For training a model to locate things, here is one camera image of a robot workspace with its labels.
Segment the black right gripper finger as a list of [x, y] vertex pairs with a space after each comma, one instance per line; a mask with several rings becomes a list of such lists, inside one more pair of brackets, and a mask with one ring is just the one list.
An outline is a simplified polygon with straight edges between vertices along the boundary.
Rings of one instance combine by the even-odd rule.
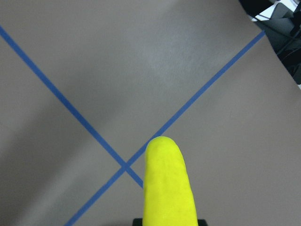
[[198, 226], [208, 226], [206, 220], [198, 219]]

